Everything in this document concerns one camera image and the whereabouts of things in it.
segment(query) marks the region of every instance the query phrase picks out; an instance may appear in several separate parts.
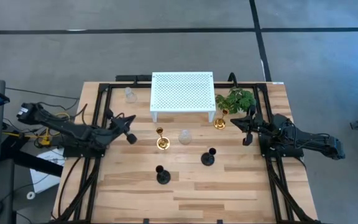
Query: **floor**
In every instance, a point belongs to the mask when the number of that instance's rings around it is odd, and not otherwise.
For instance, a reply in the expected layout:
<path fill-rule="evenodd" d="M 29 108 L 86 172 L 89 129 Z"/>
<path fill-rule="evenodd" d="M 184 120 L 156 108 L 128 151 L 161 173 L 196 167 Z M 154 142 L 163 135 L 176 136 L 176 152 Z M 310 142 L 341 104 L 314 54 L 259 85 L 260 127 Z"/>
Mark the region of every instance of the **floor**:
<path fill-rule="evenodd" d="M 296 125 L 339 138 L 346 159 L 306 152 L 305 163 L 319 219 L 358 223 L 358 2 L 346 0 L 256 0 L 264 28 L 333 28 L 320 32 L 263 32 L 262 69 L 255 32 L 170 34 L 0 35 L 0 79 L 7 86 L 78 97 L 85 81 L 157 71 L 212 71 L 217 81 L 234 72 L 239 81 L 284 82 Z M 175 27 L 253 28 L 247 0 L 0 0 L 0 30 L 82 30 Z M 73 100 L 7 90 L 4 115 L 22 102 L 70 105 Z M 31 146 L 24 149 L 38 154 Z M 15 185 L 30 182 L 16 169 Z M 31 189 L 15 193 L 15 209 L 34 223 L 46 222 L 57 188 L 32 201 Z M 18 224 L 28 223 L 21 217 Z"/>

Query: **clear glass cup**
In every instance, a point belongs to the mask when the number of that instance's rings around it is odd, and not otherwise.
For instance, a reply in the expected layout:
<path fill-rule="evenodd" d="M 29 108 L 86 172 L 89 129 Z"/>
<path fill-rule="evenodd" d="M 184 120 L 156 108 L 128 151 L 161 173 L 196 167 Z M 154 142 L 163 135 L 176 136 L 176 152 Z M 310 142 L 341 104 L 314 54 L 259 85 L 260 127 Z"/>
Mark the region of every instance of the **clear glass cup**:
<path fill-rule="evenodd" d="M 189 144 L 191 142 L 191 134 L 189 130 L 182 130 L 179 135 L 179 142 L 181 144 Z"/>
<path fill-rule="evenodd" d="M 137 96 L 132 92 L 130 87 L 125 88 L 125 102 L 127 103 L 135 103 L 137 100 Z"/>

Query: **white paper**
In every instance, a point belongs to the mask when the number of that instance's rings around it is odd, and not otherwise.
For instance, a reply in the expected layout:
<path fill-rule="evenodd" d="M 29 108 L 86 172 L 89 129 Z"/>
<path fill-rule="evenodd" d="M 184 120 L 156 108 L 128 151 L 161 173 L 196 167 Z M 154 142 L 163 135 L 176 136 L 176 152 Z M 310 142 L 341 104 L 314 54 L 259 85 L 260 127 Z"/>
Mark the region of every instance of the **white paper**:
<path fill-rule="evenodd" d="M 63 149 L 54 149 L 52 151 L 41 153 L 37 157 L 63 166 L 65 161 L 64 161 L 64 157 L 61 155 L 63 155 Z M 39 171 L 36 171 L 33 169 L 30 169 L 30 173 L 31 173 L 31 178 L 32 178 L 33 184 L 37 183 L 38 181 L 40 181 L 41 179 L 43 179 L 44 177 L 46 177 L 48 175 L 48 174 L 45 174 L 43 172 L 39 172 Z M 43 192 L 44 190 L 47 190 L 47 189 L 51 188 L 52 186 L 57 185 L 59 183 L 60 183 L 60 177 L 56 177 L 54 175 L 49 175 L 44 180 L 42 180 L 38 184 L 34 185 L 34 192 L 35 193 Z"/>

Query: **metal rod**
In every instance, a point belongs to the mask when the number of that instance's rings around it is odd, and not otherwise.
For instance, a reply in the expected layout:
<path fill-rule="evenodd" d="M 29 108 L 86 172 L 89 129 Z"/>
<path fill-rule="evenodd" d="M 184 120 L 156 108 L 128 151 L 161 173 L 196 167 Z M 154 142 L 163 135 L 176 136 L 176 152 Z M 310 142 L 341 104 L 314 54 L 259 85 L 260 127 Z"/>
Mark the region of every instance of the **metal rod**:
<path fill-rule="evenodd" d="M 89 178 L 85 181 L 84 186 L 80 189 L 80 191 L 77 193 L 77 195 L 71 201 L 70 205 L 65 209 L 65 211 L 62 213 L 62 215 L 59 216 L 55 220 L 57 223 L 60 223 L 60 221 L 67 221 L 70 218 L 70 216 L 74 212 L 75 208 L 82 201 L 82 199 L 83 199 L 86 191 L 88 190 L 89 186 L 94 181 L 95 173 L 99 172 L 99 170 L 97 170 L 96 168 L 97 167 L 93 167 L 93 170 L 92 170 L 91 174 L 89 175 Z"/>
<path fill-rule="evenodd" d="M 105 128 L 107 126 L 107 117 L 106 112 L 110 108 L 110 101 L 111 101 L 111 95 L 112 95 L 112 87 L 109 86 L 107 90 L 107 96 L 106 96 L 106 103 L 104 104 L 104 111 L 103 111 L 103 117 L 102 117 L 102 128 Z M 96 195 L 96 186 L 98 184 L 98 174 L 99 174 L 99 168 L 100 168 L 100 158 L 96 158 L 94 160 L 94 166 L 96 166 L 97 173 L 95 174 L 96 177 L 92 183 L 91 190 L 89 193 L 89 199 L 88 199 L 88 208 L 86 209 L 86 220 L 92 219 L 92 211 L 93 211 L 93 204 L 94 204 L 94 197 Z"/>
<path fill-rule="evenodd" d="M 273 121 L 273 112 L 272 112 L 272 108 L 270 107 L 270 100 L 269 100 L 269 93 L 267 90 L 267 85 L 265 83 L 261 84 L 261 85 L 263 86 L 262 92 L 264 93 L 264 101 L 265 101 L 265 107 L 266 107 L 268 121 L 271 123 Z M 284 188 L 288 191 L 287 178 L 285 178 L 284 164 L 283 164 L 282 158 L 279 154 L 276 155 L 276 162 L 277 162 L 278 174 L 280 175 L 280 181 L 283 184 Z M 293 221 L 294 218 L 293 218 L 291 206 L 287 200 L 284 200 L 284 203 L 285 203 L 285 210 L 287 212 L 287 218 L 288 218 L 288 220 Z"/>
<path fill-rule="evenodd" d="M 272 159 L 269 157 L 266 157 L 265 160 L 266 160 L 267 172 L 269 172 L 269 164 L 272 163 Z M 282 218 L 281 218 L 281 212 L 280 212 L 280 204 L 278 202 L 278 197 L 277 197 L 277 189 L 274 184 L 274 181 L 270 177 L 268 177 L 268 183 L 270 185 L 270 191 L 272 193 L 274 216 L 276 218 L 276 222 L 279 222 L 280 220 L 282 220 Z"/>
<path fill-rule="evenodd" d="M 283 184 L 284 189 L 288 190 L 287 179 L 285 178 L 283 160 L 279 155 L 279 153 L 277 153 L 276 161 L 277 161 L 277 169 L 278 169 L 278 174 L 280 176 L 280 181 Z M 284 200 L 284 202 L 285 202 L 285 210 L 287 211 L 288 220 L 293 221 L 294 219 L 293 219 L 291 205 L 288 203 L 287 200 Z"/>
<path fill-rule="evenodd" d="M 99 91 L 98 95 L 96 97 L 96 105 L 95 105 L 94 111 L 93 111 L 92 125 L 97 125 L 98 124 L 98 117 L 99 117 L 100 104 L 101 104 L 101 101 L 102 101 L 102 95 L 103 95 L 103 91 Z M 89 168 L 90 168 L 90 161 L 91 161 L 90 158 L 85 158 L 85 160 L 84 160 L 84 166 L 83 166 L 82 173 L 81 173 L 81 182 L 80 182 L 80 187 L 78 188 L 78 190 L 80 190 L 82 188 L 82 186 L 84 186 L 85 181 L 88 178 L 88 171 L 89 171 Z M 73 217 L 74 220 L 79 220 L 80 219 L 81 206 L 82 206 L 82 200 L 79 202 L 79 205 L 75 208 L 74 217 Z"/>
<path fill-rule="evenodd" d="M 257 83 L 238 83 L 239 88 L 254 88 Z M 234 83 L 214 83 L 215 88 L 232 88 Z"/>
<path fill-rule="evenodd" d="M 313 221 L 312 218 L 310 218 L 303 210 L 302 208 L 297 204 L 295 199 L 291 196 L 291 194 L 284 188 L 282 185 L 280 179 L 278 178 L 276 172 L 274 171 L 273 164 L 269 163 L 267 164 L 267 173 L 269 176 L 269 180 L 274 181 L 274 184 L 278 187 L 278 189 L 281 191 L 281 193 L 284 196 L 284 199 L 290 203 L 291 207 L 294 209 L 294 212 L 298 216 L 298 218 L 301 221 Z"/>
<path fill-rule="evenodd" d="M 260 106 L 258 88 L 256 86 L 253 86 L 252 91 L 254 92 L 254 97 L 255 97 L 255 101 L 256 101 L 256 112 L 258 112 L 258 114 L 262 115 L 262 107 Z"/>

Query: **gold candle holder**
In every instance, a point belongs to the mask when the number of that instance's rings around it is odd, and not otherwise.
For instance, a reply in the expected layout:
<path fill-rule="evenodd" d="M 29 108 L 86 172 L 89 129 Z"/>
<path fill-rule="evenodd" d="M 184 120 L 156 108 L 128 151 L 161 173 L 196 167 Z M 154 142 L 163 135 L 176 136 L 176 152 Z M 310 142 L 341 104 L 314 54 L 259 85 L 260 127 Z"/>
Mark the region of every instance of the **gold candle holder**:
<path fill-rule="evenodd" d="M 162 128 L 157 128 L 156 130 L 157 134 L 160 136 L 160 138 L 157 139 L 157 147 L 161 150 L 166 150 L 169 148 L 170 141 L 166 137 L 162 137 Z"/>
<path fill-rule="evenodd" d="M 226 122 L 223 120 L 223 118 L 229 114 L 229 110 L 228 109 L 223 109 L 222 110 L 222 118 L 216 118 L 214 120 L 214 127 L 218 130 L 222 130 L 224 129 L 224 127 L 226 127 Z"/>

